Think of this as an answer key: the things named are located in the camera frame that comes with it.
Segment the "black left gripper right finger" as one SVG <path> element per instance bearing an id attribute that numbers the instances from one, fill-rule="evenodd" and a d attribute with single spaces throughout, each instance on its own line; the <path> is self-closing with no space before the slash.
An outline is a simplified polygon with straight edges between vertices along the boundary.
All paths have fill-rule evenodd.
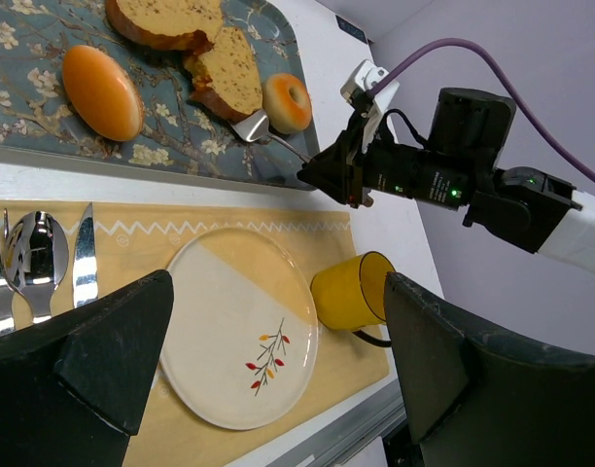
<path id="1" fill-rule="evenodd" d="M 595 466 L 595 356 L 527 338 L 398 272 L 388 332 L 428 466 Z"/>

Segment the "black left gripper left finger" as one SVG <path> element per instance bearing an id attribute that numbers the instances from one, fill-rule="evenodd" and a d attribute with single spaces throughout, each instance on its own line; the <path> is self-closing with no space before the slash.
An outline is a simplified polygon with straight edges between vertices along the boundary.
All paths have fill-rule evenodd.
<path id="1" fill-rule="evenodd" d="M 120 466 L 138 434 L 174 301 L 156 270 L 0 337 L 0 466 Z"/>

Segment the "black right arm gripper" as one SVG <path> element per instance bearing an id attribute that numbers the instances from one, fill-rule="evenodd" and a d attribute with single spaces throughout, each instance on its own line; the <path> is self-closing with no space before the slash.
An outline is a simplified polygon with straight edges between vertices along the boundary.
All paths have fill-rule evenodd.
<path id="1" fill-rule="evenodd" d="M 338 203 L 357 207 L 367 191 L 471 212 L 515 212 L 517 202 L 497 190 L 496 162 L 516 112 L 513 99 L 487 91 L 443 88 L 437 99 L 430 134 L 422 137 L 413 126 L 416 147 L 397 143 L 388 118 L 407 116 L 386 111 L 367 140 L 367 100 L 358 99 L 347 128 L 331 146 L 302 165 L 297 179 Z"/>

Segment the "metal spatula wooden handle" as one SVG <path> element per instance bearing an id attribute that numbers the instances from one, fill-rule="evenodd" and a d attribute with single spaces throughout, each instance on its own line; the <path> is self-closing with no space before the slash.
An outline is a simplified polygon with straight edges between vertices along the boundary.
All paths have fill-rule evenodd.
<path id="1" fill-rule="evenodd" d="M 271 139 L 297 155 L 303 162 L 310 161 L 310 158 L 307 155 L 303 154 L 289 142 L 270 131 L 269 118 L 264 109 L 260 109 L 241 122 L 231 124 L 230 126 L 244 142 L 254 143 L 265 138 Z"/>

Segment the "small bread slice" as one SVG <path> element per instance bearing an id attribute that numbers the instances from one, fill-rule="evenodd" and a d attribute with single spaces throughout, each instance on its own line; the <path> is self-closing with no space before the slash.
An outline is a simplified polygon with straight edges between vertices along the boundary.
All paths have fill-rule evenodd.
<path id="1" fill-rule="evenodd" d="M 239 123 L 262 109 L 258 64 L 239 27 L 223 27 L 211 50 L 186 54 L 183 65 L 192 75 L 190 101 L 202 104 L 215 116 Z"/>

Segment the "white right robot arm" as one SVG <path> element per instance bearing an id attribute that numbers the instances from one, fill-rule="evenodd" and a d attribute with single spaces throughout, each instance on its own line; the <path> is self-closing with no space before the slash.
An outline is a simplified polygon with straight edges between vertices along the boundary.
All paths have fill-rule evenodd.
<path id="1" fill-rule="evenodd" d="M 376 190 L 450 210 L 466 227 L 595 273 L 595 197 L 528 166 L 496 166 L 518 104 L 442 89 L 428 137 L 363 132 L 364 100 L 298 178 L 339 203 Z M 595 466 L 595 356 L 536 341 L 455 306 L 410 278 L 375 283 L 412 443 L 428 466 Z"/>

